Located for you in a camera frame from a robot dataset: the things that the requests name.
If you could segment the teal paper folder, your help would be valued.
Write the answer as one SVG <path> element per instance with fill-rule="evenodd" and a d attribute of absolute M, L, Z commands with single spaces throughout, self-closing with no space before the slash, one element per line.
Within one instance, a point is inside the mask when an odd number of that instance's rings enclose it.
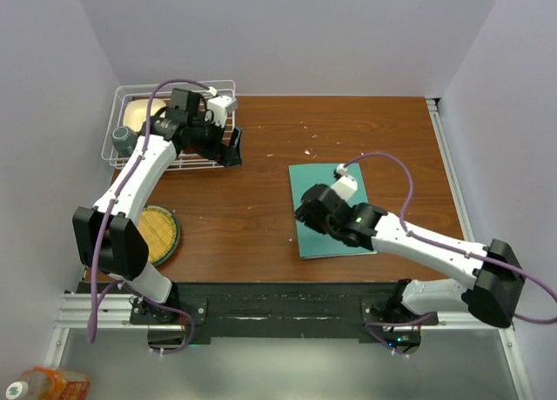
<path fill-rule="evenodd" d="M 301 205 L 301 198 L 303 194 L 313 185 L 332 185 L 336 181 L 334 178 L 334 172 L 338 165 L 339 163 L 290 165 L 288 173 L 291 184 L 293 208 L 296 210 Z M 358 184 L 358 190 L 349 200 L 349 204 L 354 205 L 357 203 L 367 203 L 368 197 L 366 187 L 359 164 L 355 163 L 351 165 L 348 168 L 348 173 L 356 179 Z M 372 254 L 372 251 L 363 248 L 348 247 L 332 237 L 319 234 L 299 221 L 296 221 L 295 225 L 299 246 L 299 257 L 303 260 Z"/>

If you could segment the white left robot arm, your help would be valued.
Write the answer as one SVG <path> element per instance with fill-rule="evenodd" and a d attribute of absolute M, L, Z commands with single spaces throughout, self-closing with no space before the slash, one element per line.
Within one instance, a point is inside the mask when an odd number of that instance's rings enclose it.
<path fill-rule="evenodd" d="M 151 301 L 160 323 L 174 322 L 180 302 L 172 282 L 148 260 L 138 229 L 141 212 L 159 179 L 177 156 L 191 150 L 223 167 L 240 165 L 242 130 L 227 131 L 238 107 L 233 96 L 175 88 L 170 102 L 149 111 L 136 146 L 111 187 L 90 207 L 79 207 L 72 224 L 82 265 L 128 283 Z"/>

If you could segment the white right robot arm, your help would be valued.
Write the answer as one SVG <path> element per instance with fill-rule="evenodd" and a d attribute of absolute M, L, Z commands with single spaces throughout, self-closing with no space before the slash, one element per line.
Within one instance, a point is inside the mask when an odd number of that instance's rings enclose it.
<path fill-rule="evenodd" d="M 350 205 L 350 195 L 325 184 L 313 185 L 294 216 L 349 247 L 394 254 L 445 275 L 443 280 L 405 281 L 388 302 L 384 317 L 406 324 L 430 312 L 465 310 L 493 327 L 511 326 L 525 278 L 509 243 L 494 239 L 484 245 L 402 224 L 379 206 Z"/>

